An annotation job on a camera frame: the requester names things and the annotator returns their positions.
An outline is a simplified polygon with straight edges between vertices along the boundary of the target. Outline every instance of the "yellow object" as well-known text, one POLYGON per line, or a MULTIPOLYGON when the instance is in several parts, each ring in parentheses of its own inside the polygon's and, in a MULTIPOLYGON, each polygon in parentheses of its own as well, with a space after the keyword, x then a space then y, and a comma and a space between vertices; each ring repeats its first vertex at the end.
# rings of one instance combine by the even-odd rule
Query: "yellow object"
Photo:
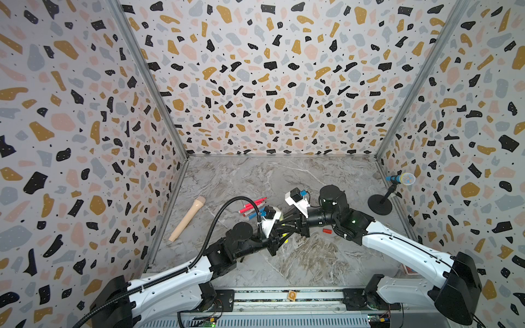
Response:
POLYGON ((292 302, 295 302, 296 297, 297 297, 297 292, 294 292, 293 290, 290 290, 288 292, 288 296, 286 298, 289 299, 292 302))

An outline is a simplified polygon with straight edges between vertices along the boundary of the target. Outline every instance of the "beige microphone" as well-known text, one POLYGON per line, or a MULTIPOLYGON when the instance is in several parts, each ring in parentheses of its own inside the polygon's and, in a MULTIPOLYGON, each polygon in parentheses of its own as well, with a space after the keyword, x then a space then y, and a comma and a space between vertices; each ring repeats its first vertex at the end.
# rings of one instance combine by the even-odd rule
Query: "beige microphone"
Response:
POLYGON ((169 241, 174 242, 175 239, 177 239, 184 228, 190 223, 191 219, 193 219, 193 216, 197 213, 197 211, 204 206, 204 203, 206 202, 206 198, 203 196, 197 197, 197 199, 193 202, 192 207, 188 210, 188 213, 182 218, 182 221, 177 225, 175 230, 171 233, 171 236, 168 238, 169 241))

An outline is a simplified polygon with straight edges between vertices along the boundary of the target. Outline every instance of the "black round base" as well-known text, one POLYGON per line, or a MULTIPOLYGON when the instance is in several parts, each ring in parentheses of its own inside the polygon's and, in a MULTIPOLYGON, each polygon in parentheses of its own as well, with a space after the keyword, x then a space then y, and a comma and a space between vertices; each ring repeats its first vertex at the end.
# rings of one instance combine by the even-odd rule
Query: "black round base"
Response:
POLYGON ((392 203, 389 199, 385 200, 384 203, 380 203, 383 199, 383 195, 372 195, 368 199, 368 207, 376 214, 388 215, 392 212, 392 203))

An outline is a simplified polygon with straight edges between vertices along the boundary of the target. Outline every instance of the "ventilated metal panel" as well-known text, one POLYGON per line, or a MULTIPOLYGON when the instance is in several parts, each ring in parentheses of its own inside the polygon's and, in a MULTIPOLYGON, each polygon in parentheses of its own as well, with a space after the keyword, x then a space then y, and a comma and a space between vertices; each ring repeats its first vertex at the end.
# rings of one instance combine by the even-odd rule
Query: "ventilated metal panel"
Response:
MULTIPOLYGON (((184 327, 193 327, 199 321, 183 319, 184 327)), ((178 327, 177 317, 152 321, 143 325, 150 327, 178 327)), ((368 328, 366 314, 314 314, 314 315, 228 315, 219 319, 216 327, 318 327, 318 328, 368 328)))

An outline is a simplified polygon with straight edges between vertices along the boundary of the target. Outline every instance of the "flexible gooseneck cable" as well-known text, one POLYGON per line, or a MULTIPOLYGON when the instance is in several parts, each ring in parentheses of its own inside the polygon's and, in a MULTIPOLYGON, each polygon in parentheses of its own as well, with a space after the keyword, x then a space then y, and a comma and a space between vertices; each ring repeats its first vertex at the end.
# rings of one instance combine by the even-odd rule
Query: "flexible gooseneck cable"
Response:
POLYGON ((126 292, 123 292, 121 293, 120 295, 116 295, 114 298, 112 298, 111 300, 107 301, 106 303, 94 308, 93 310, 89 311, 88 314, 86 314, 85 316, 83 316, 74 326, 73 328, 80 328, 82 327, 82 325, 84 325, 89 319, 91 319, 95 314, 99 313, 100 311, 102 311, 103 309, 107 308, 108 306, 110 306, 111 304, 114 304, 114 303, 117 303, 119 301, 122 301, 122 300, 125 300, 126 298, 128 298, 130 295, 133 295, 135 293, 138 293, 140 291, 143 291, 144 289, 146 288, 149 288, 151 286, 154 286, 156 284, 159 284, 161 282, 164 282, 168 279, 171 279, 171 278, 174 278, 176 276, 178 276, 179 274, 183 274, 183 273, 187 273, 189 270, 191 270, 194 266, 197 265, 197 263, 199 262, 199 260, 201 259, 202 255, 204 254, 204 252, 206 251, 206 248, 208 247, 208 243, 209 243, 209 239, 212 237, 212 233, 213 233, 213 230, 215 229, 215 225, 217 224, 217 221, 219 220, 219 218, 221 217, 221 214, 224 212, 224 210, 226 209, 226 207, 228 207, 231 203, 233 202, 236 202, 238 200, 245 200, 247 202, 249 202, 255 209, 255 212, 257 213, 257 236, 259 239, 262 239, 262 235, 263 235, 263 228, 261 226, 262 224, 262 218, 261 218, 261 215, 260 215, 260 212, 259 212, 259 208, 257 207, 257 205, 255 204, 255 202, 253 200, 251 200, 250 198, 246 197, 246 196, 237 196, 237 197, 233 197, 232 199, 230 199, 229 201, 227 201, 220 209, 219 211, 217 212, 217 214, 215 215, 213 221, 212 221, 212 224, 209 228, 209 231, 208 231, 208 234, 206 235, 206 239, 204 239, 204 244, 202 245, 202 248, 200 250, 200 252, 198 253, 197 257, 194 259, 193 262, 191 262, 191 264, 189 266, 187 266, 186 268, 182 268, 180 270, 177 270, 175 272, 172 272, 172 273, 169 273, 165 276, 162 276, 160 278, 157 278, 155 280, 152 280, 152 281, 149 281, 147 283, 145 283, 144 285, 141 285, 139 287, 135 287, 133 289, 130 289, 126 292))

